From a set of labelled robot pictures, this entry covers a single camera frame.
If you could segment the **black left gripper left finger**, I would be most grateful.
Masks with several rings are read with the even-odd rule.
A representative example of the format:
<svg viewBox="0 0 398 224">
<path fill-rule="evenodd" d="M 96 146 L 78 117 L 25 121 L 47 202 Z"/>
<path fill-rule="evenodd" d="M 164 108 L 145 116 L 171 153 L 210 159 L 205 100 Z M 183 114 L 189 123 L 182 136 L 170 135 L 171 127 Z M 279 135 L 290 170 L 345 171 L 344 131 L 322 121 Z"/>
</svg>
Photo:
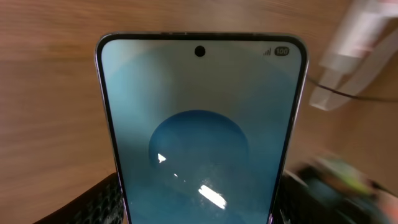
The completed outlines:
<svg viewBox="0 0 398 224">
<path fill-rule="evenodd" d="M 62 208 L 34 224 L 122 224 L 123 194 L 113 173 Z"/>
</svg>

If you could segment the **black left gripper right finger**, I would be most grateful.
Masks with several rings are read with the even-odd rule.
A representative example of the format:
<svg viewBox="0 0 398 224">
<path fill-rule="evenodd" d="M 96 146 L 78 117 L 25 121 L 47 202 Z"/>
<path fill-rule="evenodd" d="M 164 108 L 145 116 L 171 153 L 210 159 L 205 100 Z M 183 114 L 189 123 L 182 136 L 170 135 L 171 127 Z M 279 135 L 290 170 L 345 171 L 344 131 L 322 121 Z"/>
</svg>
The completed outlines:
<svg viewBox="0 0 398 224">
<path fill-rule="evenodd" d="M 368 204 L 343 195 L 319 179 L 301 182 L 291 175 L 280 180 L 274 215 L 276 223 L 372 223 Z"/>
</svg>

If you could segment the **blue screen smartphone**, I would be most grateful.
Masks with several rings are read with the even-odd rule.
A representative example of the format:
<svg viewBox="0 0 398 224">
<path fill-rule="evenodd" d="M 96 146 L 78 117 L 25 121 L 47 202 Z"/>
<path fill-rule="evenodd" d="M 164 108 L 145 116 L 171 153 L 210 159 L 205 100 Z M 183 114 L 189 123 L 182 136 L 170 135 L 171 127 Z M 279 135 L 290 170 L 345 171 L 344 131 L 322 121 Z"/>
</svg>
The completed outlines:
<svg viewBox="0 0 398 224">
<path fill-rule="evenodd" d="M 268 223 L 308 68 L 298 37 L 116 32 L 95 48 L 129 223 Z"/>
</svg>

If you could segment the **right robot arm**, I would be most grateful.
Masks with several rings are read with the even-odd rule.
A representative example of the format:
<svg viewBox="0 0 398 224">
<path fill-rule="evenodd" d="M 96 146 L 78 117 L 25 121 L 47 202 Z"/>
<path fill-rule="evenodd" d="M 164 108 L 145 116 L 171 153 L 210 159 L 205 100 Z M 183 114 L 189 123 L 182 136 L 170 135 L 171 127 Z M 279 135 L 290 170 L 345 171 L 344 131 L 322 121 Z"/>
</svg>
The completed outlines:
<svg viewBox="0 0 398 224">
<path fill-rule="evenodd" d="M 338 157 L 318 157 L 292 177 L 315 223 L 397 223 L 397 194 Z"/>
</svg>

